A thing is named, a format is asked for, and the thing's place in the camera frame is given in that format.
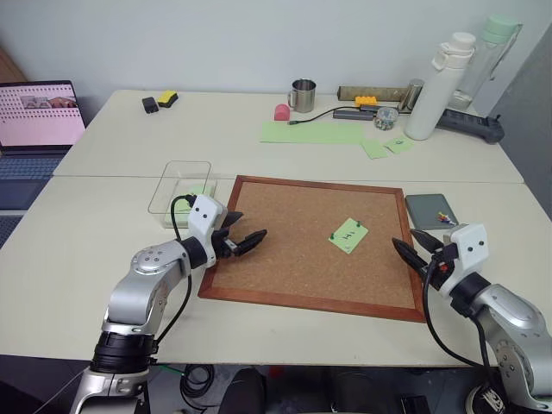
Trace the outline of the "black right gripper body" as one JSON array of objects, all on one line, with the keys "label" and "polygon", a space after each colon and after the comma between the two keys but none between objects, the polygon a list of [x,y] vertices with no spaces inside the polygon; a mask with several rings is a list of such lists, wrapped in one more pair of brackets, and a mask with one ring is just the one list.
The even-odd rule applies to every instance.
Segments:
[{"label": "black right gripper body", "polygon": [[450,243],[438,248],[431,256],[428,265],[426,281],[435,290],[440,290],[455,270],[454,260],[457,258],[457,246]]}]

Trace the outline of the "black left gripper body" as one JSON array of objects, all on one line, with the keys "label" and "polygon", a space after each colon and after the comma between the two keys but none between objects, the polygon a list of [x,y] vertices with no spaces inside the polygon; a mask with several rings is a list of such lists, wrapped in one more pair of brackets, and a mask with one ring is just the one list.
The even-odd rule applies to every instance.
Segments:
[{"label": "black left gripper body", "polygon": [[237,256],[239,253],[237,244],[229,239],[228,228],[222,228],[213,232],[212,247],[218,260],[228,259],[232,256]]}]

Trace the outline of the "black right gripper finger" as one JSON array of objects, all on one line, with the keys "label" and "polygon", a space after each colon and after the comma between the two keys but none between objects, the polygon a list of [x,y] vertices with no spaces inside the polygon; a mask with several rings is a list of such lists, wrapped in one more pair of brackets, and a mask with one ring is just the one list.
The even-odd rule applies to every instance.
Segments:
[{"label": "black right gripper finger", "polygon": [[431,254],[442,252],[444,248],[443,242],[435,238],[433,235],[420,229],[411,229],[410,232],[417,243],[426,251]]},{"label": "black right gripper finger", "polygon": [[392,238],[392,244],[400,258],[412,268],[420,278],[427,277],[428,263],[422,259],[417,251],[405,241]]}]

